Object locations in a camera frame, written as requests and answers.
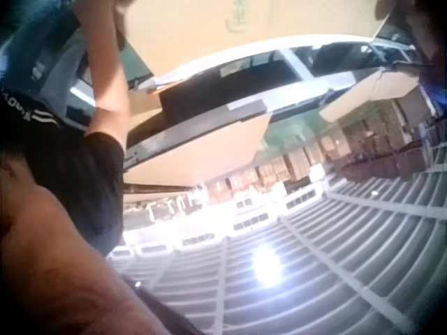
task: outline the metal beam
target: metal beam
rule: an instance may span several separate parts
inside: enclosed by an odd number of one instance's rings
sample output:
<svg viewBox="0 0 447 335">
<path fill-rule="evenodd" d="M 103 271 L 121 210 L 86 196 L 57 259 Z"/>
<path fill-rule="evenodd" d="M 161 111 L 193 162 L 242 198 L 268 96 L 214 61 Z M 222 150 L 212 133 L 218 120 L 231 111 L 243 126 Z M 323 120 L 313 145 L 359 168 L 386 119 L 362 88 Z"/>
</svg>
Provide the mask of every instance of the metal beam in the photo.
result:
<svg viewBox="0 0 447 335">
<path fill-rule="evenodd" d="M 155 273 L 154 278 L 151 280 L 149 286 L 150 290 L 153 290 L 156 285 L 159 283 L 160 279 L 164 276 L 166 270 L 169 268 L 171 263 L 173 262 L 175 258 L 175 252 L 172 251 L 166 261 L 159 267 L 158 271 Z"/>
<path fill-rule="evenodd" d="M 221 245 L 221 264 L 219 268 L 219 285 L 216 296 L 216 316 L 212 333 L 222 335 L 224 332 L 224 309 L 225 309 L 225 284 L 226 284 L 226 259 L 227 259 L 227 238 L 223 238 Z"/>
<path fill-rule="evenodd" d="M 281 217 L 280 222 L 287 227 L 287 229 L 296 237 L 296 239 L 306 246 L 311 253 L 313 253 L 323 264 L 340 277 L 343 282 L 349 285 L 355 290 L 364 300 L 366 300 L 371 306 L 373 306 L 382 316 L 391 321 L 396 328 L 405 334 L 414 334 L 416 326 L 413 322 L 397 310 L 394 306 L 391 306 L 386 300 L 380 298 L 376 293 L 372 292 L 367 286 L 363 285 L 358 279 L 356 279 L 350 272 L 342 269 L 329 258 L 324 252 L 315 247 L 310 240 L 302 236 L 295 228 L 290 224 L 286 217 Z"/>
<path fill-rule="evenodd" d="M 420 206 L 416 204 L 400 204 L 396 202 L 370 200 L 364 198 L 354 198 L 348 195 L 342 195 L 333 192 L 326 192 L 329 199 L 350 202 L 360 206 L 373 207 L 384 211 L 397 211 L 408 215 L 424 216 L 426 218 L 435 218 L 437 220 L 445 220 L 447 218 L 447 208 Z"/>
</svg>

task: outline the light fixture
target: light fixture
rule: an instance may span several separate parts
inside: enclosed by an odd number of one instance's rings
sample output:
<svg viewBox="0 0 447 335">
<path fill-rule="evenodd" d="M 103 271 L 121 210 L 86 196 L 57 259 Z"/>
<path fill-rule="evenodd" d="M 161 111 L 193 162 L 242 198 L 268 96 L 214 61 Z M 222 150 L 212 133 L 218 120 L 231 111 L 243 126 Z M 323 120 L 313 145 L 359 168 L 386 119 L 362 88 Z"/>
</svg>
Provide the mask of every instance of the light fixture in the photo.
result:
<svg viewBox="0 0 447 335">
<path fill-rule="evenodd" d="M 256 278 L 263 286 L 270 288 L 281 283 L 281 260 L 271 247 L 262 245 L 254 250 L 253 269 Z"/>
</svg>

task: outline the raised arm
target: raised arm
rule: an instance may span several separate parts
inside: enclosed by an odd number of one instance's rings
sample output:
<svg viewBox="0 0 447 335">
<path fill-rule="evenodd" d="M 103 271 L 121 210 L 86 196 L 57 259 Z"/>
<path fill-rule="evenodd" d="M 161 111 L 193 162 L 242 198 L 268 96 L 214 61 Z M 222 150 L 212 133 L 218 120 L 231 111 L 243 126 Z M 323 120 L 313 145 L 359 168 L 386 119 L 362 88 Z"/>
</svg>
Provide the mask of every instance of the raised arm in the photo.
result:
<svg viewBox="0 0 447 335">
<path fill-rule="evenodd" d="M 96 112 L 86 136 L 105 133 L 126 148 L 130 102 L 124 70 L 119 59 L 113 0 L 77 0 L 73 11 L 87 39 L 87 55 Z"/>
</svg>

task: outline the skin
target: skin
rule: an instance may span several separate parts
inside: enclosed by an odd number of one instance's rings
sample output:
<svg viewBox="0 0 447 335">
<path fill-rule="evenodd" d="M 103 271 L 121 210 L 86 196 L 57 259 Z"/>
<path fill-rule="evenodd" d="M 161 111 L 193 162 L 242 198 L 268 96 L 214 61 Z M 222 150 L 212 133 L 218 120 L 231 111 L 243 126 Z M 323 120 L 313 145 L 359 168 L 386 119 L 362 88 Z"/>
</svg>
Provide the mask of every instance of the skin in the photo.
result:
<svg viewBox="0 0 447 335">
<path fill-rule="evenodd" d="M 130 108 L 113 3 L 78 0 L 97 111 L 86 135 L 126 146 Z M 60 202 L 23 158 L 0 160 L 1 274 L 6 289 L 50 334 L 168 334 L 132 289 L 78 234 Z"/>
<path fill-rule="evenodd" d="M 106 133 L 126 148 L 131 107 L 117 45 L 111 0 L 76 1 L 73 11 L 87 39 L 96 112 L 85 133 Z"/>
</svg>

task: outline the black shirt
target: black shirt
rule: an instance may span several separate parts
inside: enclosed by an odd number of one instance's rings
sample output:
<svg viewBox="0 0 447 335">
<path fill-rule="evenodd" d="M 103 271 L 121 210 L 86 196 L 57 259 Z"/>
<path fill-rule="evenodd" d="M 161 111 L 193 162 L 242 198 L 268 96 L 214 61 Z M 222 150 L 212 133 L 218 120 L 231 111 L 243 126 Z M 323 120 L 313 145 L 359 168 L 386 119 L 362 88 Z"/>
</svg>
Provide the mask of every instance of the black shirt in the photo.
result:
<svg viewBox="0 0 447 335">
<path fill-rule="evenodd" d="M 36 183 L 59 199 L 84 239 L 107 255 L 123 228 L 121 145 L 103 133 L 84 137 L 26 96 L 1 95 L 2 150 L 23 155 Z"/>
</svg>

